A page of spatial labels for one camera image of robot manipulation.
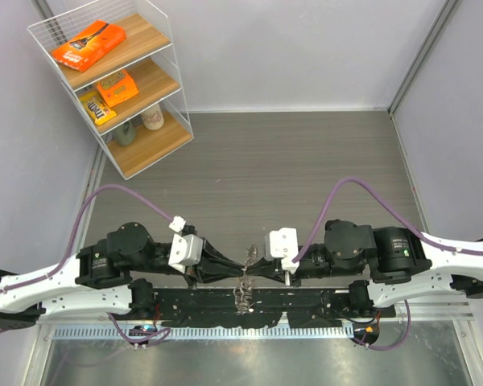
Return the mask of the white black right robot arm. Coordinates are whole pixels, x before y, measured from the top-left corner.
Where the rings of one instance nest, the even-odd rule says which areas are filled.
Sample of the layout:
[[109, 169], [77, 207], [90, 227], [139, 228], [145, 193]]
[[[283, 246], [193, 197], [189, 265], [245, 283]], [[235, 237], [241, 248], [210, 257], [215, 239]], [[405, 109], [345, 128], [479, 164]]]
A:
[[246, 268], [250, 276], [286, 285], [305, 279], [358, 277], [348, 286], [346, 310], [373, 316], [397, 302], [429, 294], [463, 293], [483, 299], [483, 240], [438, 239], [408, 228], [372, 228], [329, 220], [324, 241], [299, 247], [296, 230], [282, 228], [266, 237], [266, 255]]

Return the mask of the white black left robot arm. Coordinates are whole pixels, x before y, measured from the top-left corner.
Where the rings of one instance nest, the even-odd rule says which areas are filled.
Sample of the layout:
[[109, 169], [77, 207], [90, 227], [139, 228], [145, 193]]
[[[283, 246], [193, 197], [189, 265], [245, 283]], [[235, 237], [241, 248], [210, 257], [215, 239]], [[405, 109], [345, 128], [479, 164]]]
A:
[[127, 223], [62, 264], [22, 275], [0, 269], [0, 331], [29, 328], [52, 314], [153, 317], [154, 287], [133, 273], [177, 275], [194, 286], [241, 277], [243, 268], [192, 226], [161, 243], [141, 224]]

